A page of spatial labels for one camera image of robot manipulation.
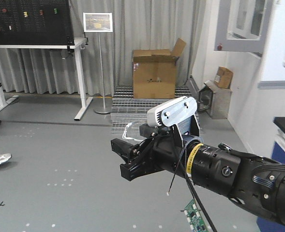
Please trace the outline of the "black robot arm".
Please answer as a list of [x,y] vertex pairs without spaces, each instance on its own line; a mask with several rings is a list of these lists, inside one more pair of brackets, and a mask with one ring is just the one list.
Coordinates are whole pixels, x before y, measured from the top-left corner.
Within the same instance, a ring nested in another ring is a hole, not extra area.
[[150,130],[136,145],[113,139],[111,148],[123,160],[121,176],[129,181],[163,170],[227,197],[236,206],[285,226],[285,164],[226,145],[203,143],[198,133],[177,126]]

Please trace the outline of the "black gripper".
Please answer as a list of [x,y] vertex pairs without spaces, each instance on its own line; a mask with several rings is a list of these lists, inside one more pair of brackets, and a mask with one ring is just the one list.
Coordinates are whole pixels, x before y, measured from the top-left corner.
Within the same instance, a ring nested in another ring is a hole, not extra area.
[[190,154],[188,146],[200,141],[199,126],[190,123],[151,128],[145,123],[139,130],[145,140],[138,145],[118,138],[111,140],[112,151],[125,161],[120,165],[121,177],[132,181],[160,171],[185,176],[185,164]]

